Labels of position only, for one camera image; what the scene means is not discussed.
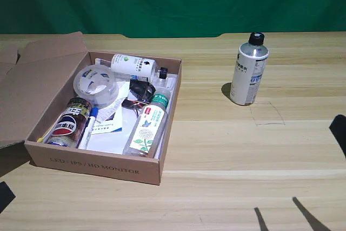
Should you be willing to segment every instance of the clear tape roll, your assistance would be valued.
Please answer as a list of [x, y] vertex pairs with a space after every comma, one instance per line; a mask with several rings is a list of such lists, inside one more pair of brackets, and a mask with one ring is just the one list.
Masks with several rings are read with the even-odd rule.
[[104, 65], [90, 65], [82, 69], [74, 79], [77, 95], [94, 107], [110, 105], [118, 95], [114, 72]]

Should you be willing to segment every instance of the bottle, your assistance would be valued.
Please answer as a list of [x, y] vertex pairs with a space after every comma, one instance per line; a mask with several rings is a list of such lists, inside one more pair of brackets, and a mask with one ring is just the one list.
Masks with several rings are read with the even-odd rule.
[[157, 74], [152, 79], [152, 85], [154, 85], [155, 88], [167, 87], [167, 76], [168, 76], [168, 69], [165, 67], [161, 67]]
[[156, 88], [150, 104], [143, 107], [123, 154], [150, 158], [155, 156], [168, 117], [166, 108], [170, 94], [166, 88]]
[[238, 105], [254, 103], [269, 50], [263, 45], [264, 34], [253, 32], [249, 42], [239, 47], [230, 98]]
[[155, 60], [125, 54], [115, 54], [111, 62], [111, 70], [117, 77], [151, 84], [158, 78], [162, 69], [165, 68], [159, 68]]

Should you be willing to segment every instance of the green backdrop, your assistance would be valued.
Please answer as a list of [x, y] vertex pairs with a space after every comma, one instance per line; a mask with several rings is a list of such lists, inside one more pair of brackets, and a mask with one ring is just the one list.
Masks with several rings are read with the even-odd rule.
[[0, 0], [0, 34], [344, 31], [346, 0]]

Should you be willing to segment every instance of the black object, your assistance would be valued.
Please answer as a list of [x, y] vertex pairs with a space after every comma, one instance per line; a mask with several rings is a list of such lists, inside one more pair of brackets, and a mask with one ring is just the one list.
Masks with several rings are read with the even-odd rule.
[[337, 115], [329, 127], [346, 157], [346, 117]]
[[252, 45], [262, 45], [264, 42], [264, 34], [261, 32], [253, 32], [250, 35], [249, 43]]
[[[130, 91], [139, 101], [150, 103], [155, 93], [155, 90], [155, 87], [151, 85], [149, 82], [135, 80], [130, 81]], [[141, 105], [133, 101], [130, 101], [126, 98], [122, 103], [122, 107], [128, 109], [137, 109], [141, 108]]]
[[168, 69], [165, 67], [161, 67], [159, 70], [159, 76], [158, 77], [165, 80], [167, 78], [167, 74], [168, 74]]
[[0, 183], [0, 213], [11, 203], [16, 196], [7, 186], [6, 182]]

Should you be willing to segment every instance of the paper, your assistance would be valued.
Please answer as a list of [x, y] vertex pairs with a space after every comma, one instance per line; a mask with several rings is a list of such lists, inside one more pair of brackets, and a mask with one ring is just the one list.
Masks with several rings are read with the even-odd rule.
[[98, 111], [98, 115], [96, 118], [97, 123], [103, 123], [103, 121], [107, 120], [111, 115], [113, 115], [117, 111], [117, 109], [121, 107], [121, 104], [123, 103], [124, 99], [129, 94], [129, 80], [126, 81], [124, 79], [116, 78], [116, 82], [119, 90], [118, 96], [112, 104]]
[[122, 107], [118, 107], [116, 112], [102, 123], [95, 122], [91, 134], [103, 134], [122, 130]]
[[87, 150], [122, 154], [137, 117], [136, 113], [131, 109], [122, 107], [120, 109], [122, 109], [123, 114], [122, 130], [113, 133], [91, 135]]

